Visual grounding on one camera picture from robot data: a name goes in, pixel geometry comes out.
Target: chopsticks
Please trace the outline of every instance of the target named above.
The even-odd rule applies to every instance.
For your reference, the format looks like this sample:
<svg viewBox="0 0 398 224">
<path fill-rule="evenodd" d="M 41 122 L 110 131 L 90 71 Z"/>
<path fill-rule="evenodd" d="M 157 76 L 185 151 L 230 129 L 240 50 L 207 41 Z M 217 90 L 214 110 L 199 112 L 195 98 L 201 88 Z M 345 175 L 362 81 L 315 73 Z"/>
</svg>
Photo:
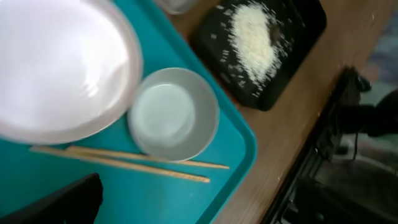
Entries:
<svg viewBox="0 0 398 224">
<path fill-rule="evenodd" d="M 92 149 L 92 148 L 81 147 L 81 146 L 70 146 L 66 150 L 70 151 L 70 152 L 109 156 L 109 157 L 122 158 L 122 159 L 139 159 L 139 160 L 143 160 L 143 161 L 169 162 L 172 164 L 180 164 L 180 165 L 187 165 L 187 166 L 229 169 L 228 166 L 224 166 L 224 165 L 220 165 L 220 164 L 212 164 L 212 163 L 198 162 L 198 161 L 171 162 L 171 161 L 166 161 L 163 159 L 158 159 L 158 158 L 143 155 L 143 154 L 135 154 L 135 153 L 130 153 L 130 152 L 116 152 L 116 151 L 109 151 L 109 150 L 104 150 L 104 149 Z"/>
<path fill-rule="evenodd" d="M 71 159 L 81 159 L 81 160 L 88 161 L 88 162 L 106 164 L 109 166 L 120 167 L 120 168 L 124 168 L 124 169 L 138 170 L 138 171 L 142 171 L 142 172 L 148 172 L 151 174 L 166 175 L 169 177 L 193 180 L 193 181 L 197 181 L 197 182 L 204 182 L 204 183 L 210 182 L 209 178 L 198 176 L 198 175 L 191 175 L 191 174 L 186 174 L 186 173 L 182 173 L 182 172 L 175 172 L 172 170 L 165 170 L 165 169 L 160 169 L 160 168 L 151 167 L 151 166 L 134 164 L 131 162 L 117 161 L 114 159 L 107 159 L 107 158 L 103 158 L 103 157 L 93 156 L 90 154 L 84 154 L 84 153 L 79 153 L 79 152 L 73 152 L 73 151 L 69 151 L 69 150 L 64 151 L 64 150 L 54 149 L 54 148 L 47 147 L 47 146 L 32 146 L 30 148 L 30 151 L 46 153 L 46 154 L 51 154 L 51 155 L 66 157 L 66 158 L 71 158 Z"/>
</svg>

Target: white plate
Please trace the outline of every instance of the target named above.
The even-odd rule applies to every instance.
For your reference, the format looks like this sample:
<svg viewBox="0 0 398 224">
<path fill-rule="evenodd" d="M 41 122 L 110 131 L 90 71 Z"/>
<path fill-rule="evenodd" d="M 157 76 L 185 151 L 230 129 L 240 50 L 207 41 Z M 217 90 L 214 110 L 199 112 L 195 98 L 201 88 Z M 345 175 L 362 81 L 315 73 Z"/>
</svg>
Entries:
<svg viewBox="0 0 398 224">
<path fill-rule="evenodd" d="M 0 135 L 57 144 L 97 133 L 129 107 L 139 41 L 107 0 L 0 1 Z"/>
<path fill-rule="evenodd" d="M 142 82 L 127 117 L 144 152 L 183 161 L 213 140 L 219 113 L 217 98 L 201 76 L 184 68 L 166 68 Z"/>
</svg>

